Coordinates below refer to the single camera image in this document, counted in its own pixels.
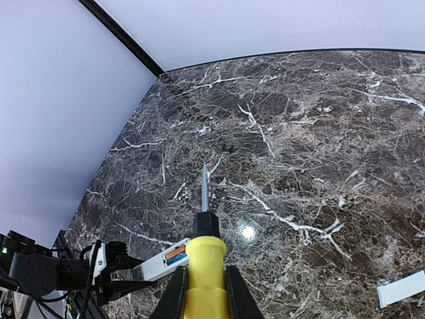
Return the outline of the white remote control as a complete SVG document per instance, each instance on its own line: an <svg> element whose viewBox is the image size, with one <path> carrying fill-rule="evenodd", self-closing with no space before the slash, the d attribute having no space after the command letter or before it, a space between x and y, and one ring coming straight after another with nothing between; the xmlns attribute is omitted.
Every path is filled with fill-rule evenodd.
<svg viewBox="0 0 425 319"><path fill-rule="evenodd" d="M168 249L165 249L159 254L142 262L140 265L131 270L131 279L155 282L156 280L159 280L160 278L163 278L164 276L174 272L178 266L187 266L189 264L188 256L170 266L167 266L165 255L171 251L174 251L175 249L178 249L179 247L185 247L186 253L186 247L190 241L190 238L184 238L178 243L170 246Z"/></svg>

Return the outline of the white battery cover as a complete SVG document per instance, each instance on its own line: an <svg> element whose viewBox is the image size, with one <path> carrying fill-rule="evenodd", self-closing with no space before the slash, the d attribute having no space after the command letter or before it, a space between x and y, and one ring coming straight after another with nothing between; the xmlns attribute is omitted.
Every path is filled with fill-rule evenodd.
<svg viewBox="0 0 425 319"><path fill-rule="evenodd" d="M377 287L380 308L386 308L421 292L424 292L423 270Z"/></svg>

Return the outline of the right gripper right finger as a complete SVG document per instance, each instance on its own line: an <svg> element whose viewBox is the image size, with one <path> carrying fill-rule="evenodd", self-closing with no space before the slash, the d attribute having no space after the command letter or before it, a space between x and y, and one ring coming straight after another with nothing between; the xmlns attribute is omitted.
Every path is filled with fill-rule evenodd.
<svg viewBox="0 0 425 319"><path fill-rule="evenodd" d="M264 319L236 266L225 270L228 317L234 319Z"/></svg>

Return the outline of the orange battery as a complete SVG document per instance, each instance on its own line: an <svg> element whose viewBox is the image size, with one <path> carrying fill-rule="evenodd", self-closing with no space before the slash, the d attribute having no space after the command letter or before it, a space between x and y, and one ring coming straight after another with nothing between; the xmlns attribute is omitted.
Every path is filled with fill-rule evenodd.
<svg viewBox="0 0 425 319"><path fill-rule="evenodd" d="M165 258L167 261L169 261L184 252L185 252L185 247L179 247L178 249L175 249L174 251L171 251L170 253L166 254Z"/></svg>

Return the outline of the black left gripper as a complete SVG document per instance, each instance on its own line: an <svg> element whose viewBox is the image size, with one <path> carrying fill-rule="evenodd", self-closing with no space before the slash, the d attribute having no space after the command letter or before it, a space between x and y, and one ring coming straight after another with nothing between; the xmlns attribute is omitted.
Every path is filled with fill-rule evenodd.
<svg viewBox="0 0 425 319"><path fill-rule="evenodd" d="M88 260L60 259L44 254L8 250L8 289L41 298L53 291L91 291L96 282L96 304L108 304L138 290L153 286L140 280L112 280L101 272L133 269L143 261L118 256L107 260L104 249Z"/></svg>

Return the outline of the blue battery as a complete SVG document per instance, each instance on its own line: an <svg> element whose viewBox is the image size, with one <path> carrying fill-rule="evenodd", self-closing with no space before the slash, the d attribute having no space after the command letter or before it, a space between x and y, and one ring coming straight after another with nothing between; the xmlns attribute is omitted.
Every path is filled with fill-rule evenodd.
<svg viewBox="0 0 425 319"><path fill-rule="evenodd" d="M167 261L167 266L170 266L170 265L172 265L172 264L174 264L174 263L176 263L176 262L184 259L186 256L187 256L186 253L181 253L181 254L173 257L172 259L170 259L170 260Z"/></svg>

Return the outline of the yellow handled screwdriver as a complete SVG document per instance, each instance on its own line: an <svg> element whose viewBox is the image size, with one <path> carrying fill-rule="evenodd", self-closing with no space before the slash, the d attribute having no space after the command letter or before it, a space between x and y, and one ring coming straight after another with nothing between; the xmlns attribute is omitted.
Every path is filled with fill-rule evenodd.
<svg viewBox="0 0 425 319"><path fill-rule="evenodd" d="M209 173L203 166L201 210L195 213L189 258L185 318L228 318L224 256L218 217L209 209Z"/></svg>

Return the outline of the left black frame post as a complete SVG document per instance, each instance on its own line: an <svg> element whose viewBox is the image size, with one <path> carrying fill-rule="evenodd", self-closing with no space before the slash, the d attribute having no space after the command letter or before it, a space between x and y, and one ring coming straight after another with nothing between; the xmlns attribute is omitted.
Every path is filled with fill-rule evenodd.
<svg viewBox="0 0 425 319"><path fill-rule="evenodd" d="M78 2L95 17L123 46L154 75L159 78L165 71L135 41L135 39L96 1L78 0Z"/></svg>

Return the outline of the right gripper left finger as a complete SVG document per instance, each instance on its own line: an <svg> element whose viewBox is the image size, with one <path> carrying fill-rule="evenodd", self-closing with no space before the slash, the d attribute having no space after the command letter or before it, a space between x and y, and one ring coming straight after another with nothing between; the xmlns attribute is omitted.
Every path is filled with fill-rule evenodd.
<svg viewBox="0 0 425 319"><path fill-rule="evenodd" d="M187 285L188 267L178 266L155 308L156 318L178 319L184 317Z"/></svg>

